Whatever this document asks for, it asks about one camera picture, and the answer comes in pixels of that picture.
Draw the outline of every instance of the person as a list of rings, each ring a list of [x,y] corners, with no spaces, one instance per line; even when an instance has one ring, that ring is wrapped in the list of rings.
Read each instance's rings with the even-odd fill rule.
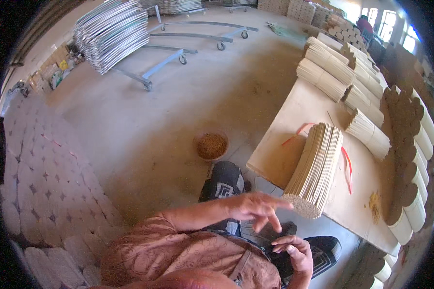
[[[366,30],[373,34],[373,26],[371,26],[367,16],[361,15],[356,24],[361,33],[363,33],[363,30]]]
[[[197,204],[156,213],[110,244],[97,288],[301,289],[336,263],[336,238],[282,233],[275,211],[292,210],[290,202],[243,192],[238,166],[216,163]],[[270,250],[241,237],[240,221],[248,220],[257,233],[267,223],[280,233]]]

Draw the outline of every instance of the concrete floor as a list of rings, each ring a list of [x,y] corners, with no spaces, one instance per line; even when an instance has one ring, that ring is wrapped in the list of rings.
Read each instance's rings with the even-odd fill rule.
[[[184,15],[163,21],[186,21]],[[192,140],[201,130],[219,128],[230,147],[223,159],[240,166],[253,188],[279,194],[257,178],[245,164],[296,81],[302,43],[273,33],[266,22],[298,29],[286,17],[249,9],[228,13],[212,8],[189,21],[219,21],[253,26],[248,39],[234,36],[225,51],[213,40],[153,37],[150,44],[197,49],[188,64],[167,64],[150,79],[153,91],[118,72],[100,75],[87,62],[77,66],[47,98],[47,103],[73,125],[106,195],[128,225],[170,206],[197,201],[209,163],[198,158]],[[151,19],[151,26],[156,19]],[[167,26],[167,32],[223,35],[220,26]],[[140,74],[171,52],[139,49],[119,63]],[[311,288],[333,286],[353,253],[357,236],[326,217],[306,220],[279,212],[292,220],[301,237],[328,234],[341,240],[339,263],[314,279]]]

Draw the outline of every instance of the red ribbon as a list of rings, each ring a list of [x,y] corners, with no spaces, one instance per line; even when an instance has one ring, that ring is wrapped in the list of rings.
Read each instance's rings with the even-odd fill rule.
[[[301,128],[299,128],[296,131],[296,134],[294,136],[290,137],[289,139],[287,139],[285,142],[283,142],[281,144],[281,146],[284,147],[285,144],[289,143],[291,139],[293,139],[295,136],[297,136],[298,134],[300,134],[306,128],[306,126],[311,125],[311,124],[315,124],[315,123],[303,124],[301,126]],[[346,156],[347,162],[349,163],[349,176],[350,176],[349,194],[352,194],[352,163],[350,162],[349,155],[347,154],[347,152],[344,149],[344,147],[341,147],[341,152]]]

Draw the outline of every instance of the wheel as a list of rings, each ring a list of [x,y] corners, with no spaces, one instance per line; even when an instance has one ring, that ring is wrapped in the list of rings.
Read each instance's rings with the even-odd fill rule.
[[[179,61],[183,65],[185,65],[188,62],[188,61],[186,61],[186,57],[183,54],[179,56]]]
[[[223,42],[217,43],[217,49],[219,49],[220,51],[224,51],[225,50],[225,43],[223,43]]]

